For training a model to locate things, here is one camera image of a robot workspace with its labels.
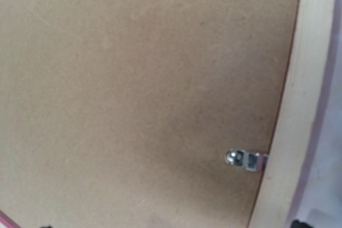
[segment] pink edge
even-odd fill
[[[18,224],[12,221],[8,216],[5,215],[0,210],[0,223],[3,224],[6,228],[21,228]]]

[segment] brown hardboard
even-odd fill
[[[246,227],[298,0],[1,0],[0,209],[22,227]]]

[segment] wooden frame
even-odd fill
[[[335,0],[299,3],[281,109],[250,228],[287,224],[320,98]]]

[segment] light wood frame edge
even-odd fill
[[[320,98],[335,0],[300,0],[270,158],[249,228],[285,227]]]

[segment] metal clip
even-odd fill
[[[264,171],[268,160],[268,154],[248,152],[245,150],[230,149],[226,153],[226,163],[241,167],[247,171]]]

